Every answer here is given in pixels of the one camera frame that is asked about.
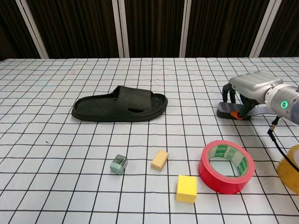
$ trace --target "small yellow block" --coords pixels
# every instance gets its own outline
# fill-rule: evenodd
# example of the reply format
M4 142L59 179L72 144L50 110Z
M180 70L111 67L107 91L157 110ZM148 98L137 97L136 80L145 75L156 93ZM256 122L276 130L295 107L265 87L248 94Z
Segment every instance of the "small yellow block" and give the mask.
M161 171L163 169L166 160L168 159L169 153L166 151L159 150L152 160L150 166L156 170Z
M197 195L195 176L178 176L177 201L194 203Z

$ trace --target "table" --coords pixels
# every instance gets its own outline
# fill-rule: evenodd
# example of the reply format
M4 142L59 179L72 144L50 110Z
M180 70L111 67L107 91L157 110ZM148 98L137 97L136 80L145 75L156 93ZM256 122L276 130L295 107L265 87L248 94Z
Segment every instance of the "table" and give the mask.
M231 77L266 71L299 84L299 58L8 59L0 63L0 220L6 223L297 224L299 196L278 178L282 156L267 136L273 116L251 121L215 116ZM165 94L166 112L149 122L95 123L73 118L81 97L125 85ZM286 151L299 128L275 130ZM177 176L198 176L203 147L230 140L255 161L236 195L217 194L197 178L195 204L175 201ZM157 150L169 160L150 168ZM109 165L126 155L124 175ZM237 175L224 160L211 161Z

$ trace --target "small cube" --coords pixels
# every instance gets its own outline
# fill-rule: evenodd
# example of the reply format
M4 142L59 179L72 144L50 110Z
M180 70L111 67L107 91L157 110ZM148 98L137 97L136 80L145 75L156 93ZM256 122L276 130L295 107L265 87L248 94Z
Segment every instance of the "small cube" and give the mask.
M110 164L110 170L112 173L121 175L128 164L128 160L125 156L117 155Z
M161 171L163 169L166 160L168 159L168 152L159 150L155 155L155 158L152 160L150 166L156 170Z
M196 196L196 177L179 175L177 187L177 201L194 203Z

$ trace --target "green glass cube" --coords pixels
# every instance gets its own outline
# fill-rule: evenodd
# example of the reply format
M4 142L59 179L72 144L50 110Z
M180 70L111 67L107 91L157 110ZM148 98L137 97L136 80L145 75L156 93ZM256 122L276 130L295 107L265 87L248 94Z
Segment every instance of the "green glass cube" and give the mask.
M121 175L128 164L126 157L122 155L117 155L115 159L110 164L110 170L112 173Z

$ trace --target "red tape roll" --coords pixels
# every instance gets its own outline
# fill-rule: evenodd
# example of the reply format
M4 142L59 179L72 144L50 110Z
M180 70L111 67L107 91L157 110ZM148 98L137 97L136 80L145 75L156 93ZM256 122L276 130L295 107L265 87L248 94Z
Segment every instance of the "red tape roll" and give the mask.
M223 157L234 163L240 173L237 177L221 175L210 164L212 157ZM202 181L212 190L222 194L235 194L241 191L254 174L254 162L241 146L225 140L209 143L203 150L198 165Z

